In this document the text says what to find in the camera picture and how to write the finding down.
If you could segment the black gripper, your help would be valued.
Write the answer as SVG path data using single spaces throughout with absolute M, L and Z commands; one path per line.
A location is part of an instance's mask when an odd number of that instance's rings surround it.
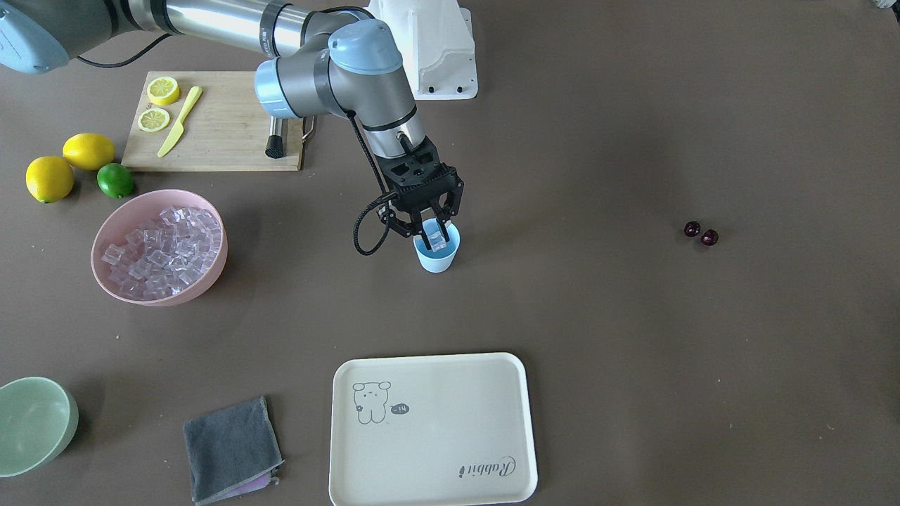
M 455 167 L 440 160 L 434 143 L 423 141 L 401 157 L 379 157 L 378 164 L 397 194 L 395 205 L 380 206 L 379 220 L 402 237 L 422 236 L 421 212 L 432 210 L 443 241 L 450 243 L 446 225 L 458 214 L 464 182 Z

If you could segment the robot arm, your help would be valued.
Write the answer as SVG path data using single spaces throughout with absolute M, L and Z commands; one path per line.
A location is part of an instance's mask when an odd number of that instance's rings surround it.
M 4 1 L 2 64 L 43 74 L 130 31 L 192 36 L 258 51 L 257 98 L 273 118 L 349 119 L 374 169 L 386 228 L 436 249 L 450 240 L 463 180 L 425 135 L 391 29 L 348 6 L 285 1 Z

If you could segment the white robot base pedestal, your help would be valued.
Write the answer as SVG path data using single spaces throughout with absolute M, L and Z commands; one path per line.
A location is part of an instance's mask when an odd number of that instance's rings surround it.
M 456 1 L 371 1 L 389 26 L 416 100 L 468 100 L 479 92 L 472 13 Z

